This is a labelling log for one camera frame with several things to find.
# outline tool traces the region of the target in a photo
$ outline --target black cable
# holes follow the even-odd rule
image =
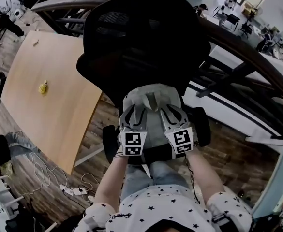
[[[190,173],[191,173],[191,185],[192,185],[192,187],[193,187],[194,196],[195,196],[197,202],[200,204],[200,201],[199,201],[198,197],[196,196],[196,192],[195,192],[195,180],[194,180],[194,177],[193,177],[194,173],[193,173],[193,171],[190,169],[190,167],[189,167],[189,165],[188,165],[186,156],[185,156],[185,164],[186,164],[186,166],[188,167],[188,170],[189,170]]]
[[[86,208],[85,208],[83,205],[79,204],[77,201],[75,201],[75,200],[71,199],[70,197],[68,197],[68,196],[65,194],[65,191],[64,191],[64,190],[63,190],[62,192],[63,192],[63,194],[65,195],[65,197],[67,197],[67,198],[68,198],[69,200],[71,200],[71,201],[74,201],[75,203],[77,203],[78,205],[80,205],[82,208],[84,208],[84,209],[86,210]]]

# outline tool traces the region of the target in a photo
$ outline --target wooden floor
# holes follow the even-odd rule
[[[30,23],[26,27],[23,22],[18,21],[25,31],[43,30],[52,31],[41,19],[34,13],[27,11],[22,17],[24,23]],[[0,71],[9,72],[13,59],[21,46],[21,41],[11,32],[6,32],[0,46]],[[91,147],[102,142],[102,129],[106,125],[118,125],[118,110],[112,105],[105,95],[99,101],[97,110],[93,116],[86,137],[82,143],[82,148],[91,149]],[[201,148],[204,156],[218,172],[222,180],[235,193],[244,190],[245,197],[250,197],[252,203],[259,198],[262,190],[265,188],[272,171],[278,159],[278,154],[273,150],[262,146],[244,142],[244,135],[228,128],[224,125],[210,121],[212,131],[211,144]],[[6,134],[9,131],[21,130],[11,118],[4,105],[0,105],[0,134]],[[46,165],[52,169],[55,165],[48,161],[41,154],[40,157]],[[26,156],[19,156],[12,160],[14,173],[11,175],[9,185],[15,196],[30,193],[40,187],[40,182],[35,176],[34,164]],[[178,159],[171,164],[189,181],[189,172],[184,164],[184,159]],[[77,166],[71,176],[68,177],[68,187],[76,188],[78,185],[85,185],[90,188],[89,184],[81,182],[81,177],[85,173],[93,174],[100,181],[106,172],[109,164],[105,158],[104,152],[94,156],[88,161]],[[39,179],[43,179],[43,173],[39,167],[36,167]],[[56,168],[54,175],[60,183],[65,184],[63,173]],[[44,169],[45,181],[48,184],[46,169]],[[61,223],[71,215],[80,214],[84,207],[89,203],[86,196],[74,196],[71,199],[64,196],[59,189],[57,182],[50,174],[50,185],[43,187],[32,195],[25,195],[22,201],[24,205],[33,200],[33,206],[36,212],[43,213],[44,217],[50,222]],[[97,183],[90,175],[85,176],[84,181],[93,185],[93,191],[97,189]]]

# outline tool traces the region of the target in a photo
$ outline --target blue jeans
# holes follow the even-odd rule
[[[127,165],[121,200],[149,186],[179,185],[189,188],[185,179],[164,161],[156,161],[149,167],[153,179],[139,165]]]
[[[5,135],[8,142],[10,157],[16,157],[28,153],[39,153],[40,150],[28,138],[19,136],[18,133],[9,132]]]

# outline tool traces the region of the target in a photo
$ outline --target wooden table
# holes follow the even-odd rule
[[[13,61],[1,96],[24,133],[68,174],[102,95],[76,70],[83,53],[81,38],[31,31]],[[42,95],[38,88],[45,80],[48,90]]]

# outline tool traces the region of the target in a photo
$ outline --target black pants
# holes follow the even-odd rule
[[[260,43],[258,43],[256,50],[258,52],[261,52],[265,44],[266,44],[266,40],[262,40]]]
[[[19,37],[24,35],[24,32],[22,31],[22,29],[18,25],[14,24],[11,20],[7,20],[6,28],[10,32],[15,33]]]

